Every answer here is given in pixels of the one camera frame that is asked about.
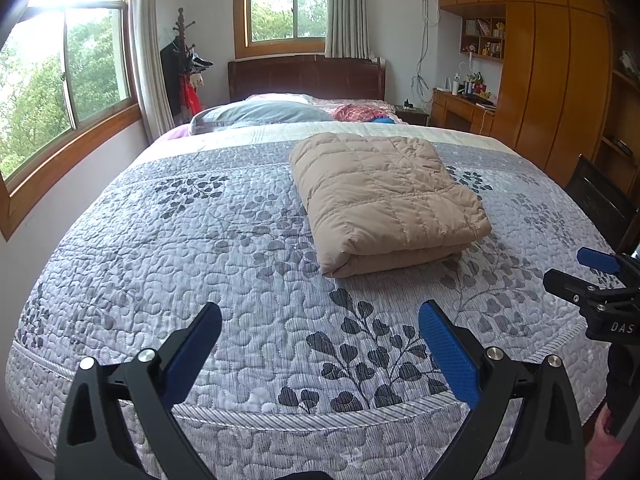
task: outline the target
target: beige down comforter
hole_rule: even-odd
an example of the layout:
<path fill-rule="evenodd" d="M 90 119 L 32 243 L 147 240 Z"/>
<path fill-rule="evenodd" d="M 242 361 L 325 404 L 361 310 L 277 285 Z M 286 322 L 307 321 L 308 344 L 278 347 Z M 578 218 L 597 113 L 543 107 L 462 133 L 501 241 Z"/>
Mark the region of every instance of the beige down comforter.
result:
<path fill-rule="evenodd" d="M 323 133 L 289 160 L 325 276 L 430 262 L 491 232 L 476 194 L 427 140 Z"/>

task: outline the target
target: wooden wardrobe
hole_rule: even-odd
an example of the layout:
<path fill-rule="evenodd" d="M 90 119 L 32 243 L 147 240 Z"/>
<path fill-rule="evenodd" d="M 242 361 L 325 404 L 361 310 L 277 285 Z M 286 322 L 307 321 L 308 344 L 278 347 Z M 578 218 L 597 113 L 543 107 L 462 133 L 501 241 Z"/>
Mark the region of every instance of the wooden wardrobe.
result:
<path fill-rule="evenodd" d="M 506 39 L 491 135 L 560 186 L 594 158 L 607 115 L 611 38 L 603 0 L 440 0 L 465 16 L 504 6 Z"/>

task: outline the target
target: bottle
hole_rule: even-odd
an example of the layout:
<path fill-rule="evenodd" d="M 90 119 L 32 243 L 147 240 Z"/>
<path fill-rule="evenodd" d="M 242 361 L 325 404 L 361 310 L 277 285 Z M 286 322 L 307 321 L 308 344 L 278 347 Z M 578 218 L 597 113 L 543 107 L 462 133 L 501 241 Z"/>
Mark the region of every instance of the bottle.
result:
<path fill-rule="evenodd" d="M 451 93 L 453 95 L 458 95 L 459 88 L 460 88 L 460 74 L 456 73 L 455 78 L 453 78 L 453 84 L 451 85 Z"/>

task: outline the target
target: tree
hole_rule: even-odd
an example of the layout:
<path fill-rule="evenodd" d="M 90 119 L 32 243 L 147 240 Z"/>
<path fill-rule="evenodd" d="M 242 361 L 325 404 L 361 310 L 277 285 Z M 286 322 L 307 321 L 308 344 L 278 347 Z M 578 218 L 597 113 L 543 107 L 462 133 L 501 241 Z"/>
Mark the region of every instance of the tree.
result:
<path fill-rule="evenodd" d="M 111 16 L 70 28 L 68 77 L 78 119 L 120 100 Z M 7 177 L 31 155 L 70 128 L 58 56 L 35 65 L 8 43 L 0 50 L 0 172 Z"/>
<path fill-rule="evenodd" d="M 274 0 L 251 0 L 252 41 L 293 38 L 293 14 Z M 326 36 L 326 0 L 298 0 L 298 37 Z"/>

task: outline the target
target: white curtain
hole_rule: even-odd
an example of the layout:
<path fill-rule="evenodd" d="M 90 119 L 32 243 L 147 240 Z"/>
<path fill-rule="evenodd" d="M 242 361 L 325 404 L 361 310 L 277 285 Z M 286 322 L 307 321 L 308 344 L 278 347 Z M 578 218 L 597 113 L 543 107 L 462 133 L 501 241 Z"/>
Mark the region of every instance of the white curtain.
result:
<path fill-rule="evenodd" d="M 130 0 L 129 37 L 138 103 L 151 143 L 174 127 L 160 63 L 156 0 Z"/>
<path fill-rule="evenodd" d="M 328 0 L 324 55 L 371 57 L 367 33 L 367 0 Z"/>

